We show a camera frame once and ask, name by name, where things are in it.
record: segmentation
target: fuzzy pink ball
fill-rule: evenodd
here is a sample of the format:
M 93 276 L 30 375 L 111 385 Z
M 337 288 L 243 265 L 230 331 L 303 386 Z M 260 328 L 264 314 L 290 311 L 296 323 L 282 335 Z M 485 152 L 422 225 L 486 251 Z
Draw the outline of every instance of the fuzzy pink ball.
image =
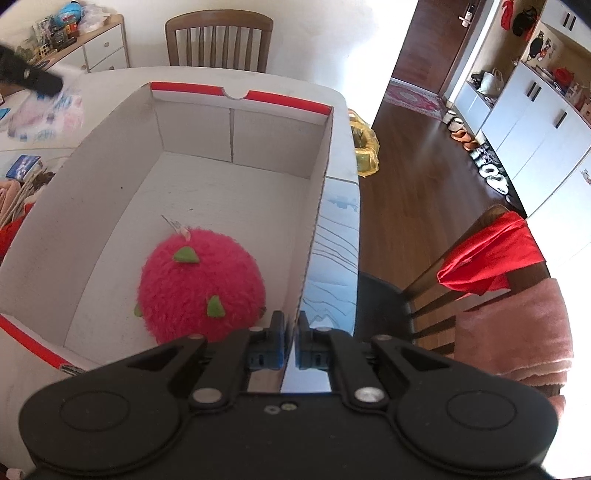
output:
M 201 333 L 210 342 L 249 328 L 265 307 L 265 286 L 254 258 L 234 239 L 191 229 L 160 243 L 142 269 L 138 305 L 158 343 Z M 179 263 L 173 255 L 191 247 L 199 263 Z M 210 317 L 207 305 L 218 296 L 225 315 Z

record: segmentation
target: black bag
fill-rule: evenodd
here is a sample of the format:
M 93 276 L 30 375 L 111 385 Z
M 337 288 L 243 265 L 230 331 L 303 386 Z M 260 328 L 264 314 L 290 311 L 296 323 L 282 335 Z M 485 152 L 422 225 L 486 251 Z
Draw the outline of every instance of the black bag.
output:
M 513 33 L 518 37 L 529 31 L 538 20 L 538 11 L 534 7 L 523 10 L 513 20 Z

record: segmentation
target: silver screw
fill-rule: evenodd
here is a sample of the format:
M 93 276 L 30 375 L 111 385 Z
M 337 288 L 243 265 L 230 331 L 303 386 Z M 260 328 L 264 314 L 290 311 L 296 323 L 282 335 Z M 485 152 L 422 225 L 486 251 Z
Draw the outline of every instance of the silver screw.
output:
M 193 392 L 193 400 L 198 403 L 215 403 L 222 399 L 222 392 L 217 388 L 199 388 Z
M 377 403 L 385 397 L 385 393 L 375 387 L 363 387 L 355 391 L 355 398 L 363 403 Z
M 297 405 L 292 402 L 285 402 L 281 404 L 281 409 L 285 411 L 294 411 L 297 410 Z
M 278 413 L 281 413 L 281 409 L 277 405 L 267 405 L 263 408 L 263 411 L 269 415 L 277 415 Z

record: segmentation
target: red patterned rug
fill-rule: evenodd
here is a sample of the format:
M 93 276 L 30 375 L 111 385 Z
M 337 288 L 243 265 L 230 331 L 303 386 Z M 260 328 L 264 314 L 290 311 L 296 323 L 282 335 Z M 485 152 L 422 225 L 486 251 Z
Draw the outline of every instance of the red patterned rug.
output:
M 443 102 L 435 93 L 396 79 L 390 79 L 384 101 L 437 120 L 442 119 L 445 109 Z

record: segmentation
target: red hanging item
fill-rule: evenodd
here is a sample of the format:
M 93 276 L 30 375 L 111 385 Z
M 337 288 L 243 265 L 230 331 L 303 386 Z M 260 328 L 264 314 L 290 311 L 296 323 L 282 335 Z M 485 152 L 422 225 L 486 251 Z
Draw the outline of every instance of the red hanging item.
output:
M 503 16 L 501 18 L 501 27 L 505 30 L 511 29 L 511 20 L 513 20 L 513 0 L 505 0 L 503 3 Z
M 509 288 L 506 273 L 544 261 L 523 218 L 507 212 L 458 245 L 437 273 L 451 290 L 483 295 Z

